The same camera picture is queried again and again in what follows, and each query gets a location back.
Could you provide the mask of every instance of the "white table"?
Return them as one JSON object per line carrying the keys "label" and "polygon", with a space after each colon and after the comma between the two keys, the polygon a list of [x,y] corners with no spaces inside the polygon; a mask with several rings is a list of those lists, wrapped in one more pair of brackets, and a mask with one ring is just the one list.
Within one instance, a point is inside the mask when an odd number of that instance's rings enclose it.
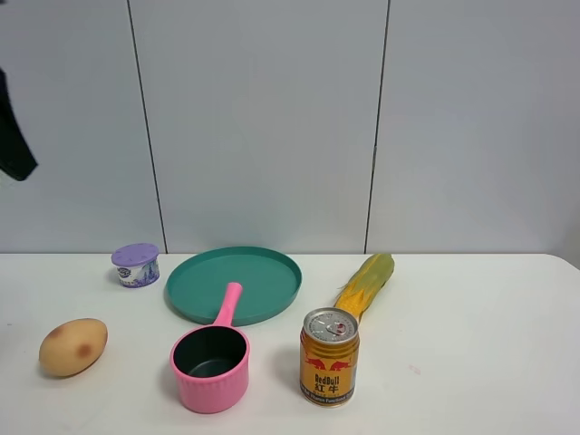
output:
{"label": "white table", "polygon": [[[106,255],[0,256],[0,433],[580,433],[580,271],[559,258],[396,256],[362,319],[353,399],[323,409],[298,391],[298,334],[365,256],[293,256],[304,272],[295,302],[243,328],[246,396],[197,415],[179,404],[168,367],[172,344],[195,325],[163,298],[188,257],[160,256],[161,279],[127,290]],[[43,377],[40,342],[79,317],[107,324],[104,354],[78,376]]]}

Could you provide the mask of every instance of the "small container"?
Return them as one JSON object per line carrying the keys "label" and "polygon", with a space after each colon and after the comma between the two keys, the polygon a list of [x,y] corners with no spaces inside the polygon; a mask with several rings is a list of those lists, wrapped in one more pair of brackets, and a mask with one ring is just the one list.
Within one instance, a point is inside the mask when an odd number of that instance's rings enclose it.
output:
{"label": "small container", "polygon": [[151,243],[137,243],[117,249],[111,261],[117,266],[123,287],[137,288],[149,285],[160,277],[157,264],[159,249]]}

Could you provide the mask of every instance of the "pink pot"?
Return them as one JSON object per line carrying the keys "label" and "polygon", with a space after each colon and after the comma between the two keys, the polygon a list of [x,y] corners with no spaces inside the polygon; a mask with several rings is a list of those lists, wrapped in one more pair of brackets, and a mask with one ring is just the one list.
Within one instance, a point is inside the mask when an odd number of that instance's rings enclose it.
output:
{"label": "pink pot", "polygon": [[186,333],[171,349],[169,363],[179,397],[192,411],[224,411],[246,392],[250,343],[231,326],[241,294],[240,284],[229,283],[216,321]]}

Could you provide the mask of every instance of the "corn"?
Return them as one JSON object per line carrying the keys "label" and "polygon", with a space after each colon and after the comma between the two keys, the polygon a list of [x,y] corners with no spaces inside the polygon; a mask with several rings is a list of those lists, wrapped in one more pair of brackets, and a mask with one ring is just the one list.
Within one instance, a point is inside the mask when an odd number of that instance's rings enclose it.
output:
{"label": "corn", "polygon": [[348,311],[360,322],[394,270],[395,262],[390,254],[370,256],[344,286],[334,306]]}

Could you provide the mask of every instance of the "white wall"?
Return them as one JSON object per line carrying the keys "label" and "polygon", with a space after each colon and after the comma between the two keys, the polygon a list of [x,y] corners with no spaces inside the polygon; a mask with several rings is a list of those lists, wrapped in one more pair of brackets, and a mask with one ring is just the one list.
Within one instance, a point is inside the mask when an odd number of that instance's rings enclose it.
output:
{"label": "white wall", "polygon": [[580,263],[580,3],[393,0],[369,250]]}
{"label": "white wall", "polygon": [[1,4],[0,65],[40,163],[0,190],[0,251],[162,247],[125,2]]}
{"label": "white wall", "polygon": [[131,2],[169,251],[363,251],[386,8]]}

